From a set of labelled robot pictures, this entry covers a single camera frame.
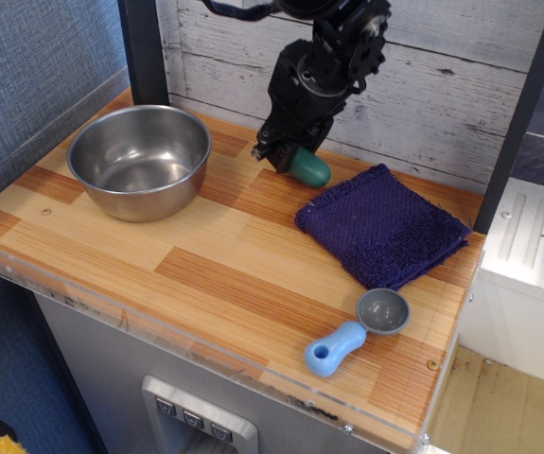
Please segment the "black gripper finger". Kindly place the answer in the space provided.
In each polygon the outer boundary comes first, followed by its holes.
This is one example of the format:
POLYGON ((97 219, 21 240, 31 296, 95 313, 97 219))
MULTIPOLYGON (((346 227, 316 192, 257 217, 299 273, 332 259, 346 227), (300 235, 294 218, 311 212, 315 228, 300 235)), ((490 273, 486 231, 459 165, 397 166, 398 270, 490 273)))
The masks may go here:
POLYGON ((276 142, 267 146, 266 159, 279 174, 288 173, 299 147, 291 142, 276 142))
POLYGON ((328 117, 316 125, 307 128, 304 148, 315 153, 328 136, 334 123, 333 117, 328 117))

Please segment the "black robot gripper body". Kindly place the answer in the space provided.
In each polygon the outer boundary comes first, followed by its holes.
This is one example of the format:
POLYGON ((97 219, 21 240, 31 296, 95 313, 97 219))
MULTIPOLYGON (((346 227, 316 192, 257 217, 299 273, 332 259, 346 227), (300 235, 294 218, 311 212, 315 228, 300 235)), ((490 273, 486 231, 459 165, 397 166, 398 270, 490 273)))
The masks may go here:
POLYGON ((312 42, 297 40, 280 52, 268 87, 272 110, 253 149, 256 160, 266 159, 267 146, 272 143, 291 142, 303 148, 308 127, 344 108, 347 84, 333 82, 324 87, 319 83, 313 49, 312 42))

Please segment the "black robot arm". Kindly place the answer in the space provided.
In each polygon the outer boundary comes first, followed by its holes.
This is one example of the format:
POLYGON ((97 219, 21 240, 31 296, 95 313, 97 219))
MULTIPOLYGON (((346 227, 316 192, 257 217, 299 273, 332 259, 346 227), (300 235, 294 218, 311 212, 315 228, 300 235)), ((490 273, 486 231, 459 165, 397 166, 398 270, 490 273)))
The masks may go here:
POLYGON ((239 9, 206 2, 213 13, 259 21, 276 12, 309 20, 310 40, 297 40, 279 54, 268 88, 271 113, 257 133, 256 160, 313 187, 326 184, 327 164, 316 156, 335 115, 366 77, 384 63, 384 33, 391 15, 386 1, 271 1, 239 9))

